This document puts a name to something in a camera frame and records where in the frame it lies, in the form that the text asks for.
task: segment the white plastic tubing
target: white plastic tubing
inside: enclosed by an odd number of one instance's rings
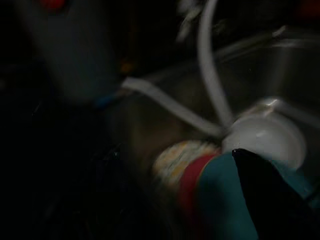
[[[229,128],[233,124],[234,118],[220,84],[211,47],[211,26],[217,2],[218,0],[209,0],[202,13],[197,50],[201,74],[211,103],[215,108],[222,126]],[[128,77],[123,82],[122,87],[138,91],[150,97],[172,114],[206,134],[214,137],[221,137],[223,134],[222,127],[196,115],[148,81]]]

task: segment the red light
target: red light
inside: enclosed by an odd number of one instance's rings
[[[66,4],[66,0],[39,0],[39,1],[44,8],[50,11],[60,10]]]

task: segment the black object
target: black object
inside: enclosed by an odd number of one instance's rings
[[[244,149],[232,156],[260,239],[320,239],[315,213],[269,161]]]

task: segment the white hose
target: white hose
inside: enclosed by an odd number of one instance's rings
[[[133,77],[127,77],[122,83],[122,87],[138,91],[148,96],[159,105],[167,109],[169,112],[176,115],[181,120],[194,126],[195,128],[206,134],[212,135],[214,137],[222,136],[223,129],[221,127],[196,115],[194,112],[178,103],[176,100],[165,94],[162,90],[148,81]]]
[[[220,84],[211,46],[212,21],[217,2],[218,0],[208,0],[203,10],[200,19],[197,52],[200,71],[211,103],[215,108],[221,124],[225,128],[229,128],[234,122],[234,117],[227,102],[225,92]]]

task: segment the stainless steel sink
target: stainless steel sink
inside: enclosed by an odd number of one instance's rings
[[[222,85],[237,115],[261,100],[281,99],[269,105],[300,128],[307,142],[301,171],[311,182],[319,179],[320,35],[301,30],[286,30],[277,36],[266,32],[221,49],[215,57]],[[144,79],[217,123],[196,60]],[[138,93],[127,97],[111,114],[113,137],[127,146],[128,164],[142,183],[148,179],[150,166],[162,150],[181,140],[209,137]],[[219,144],[221,139],[213,141]]]

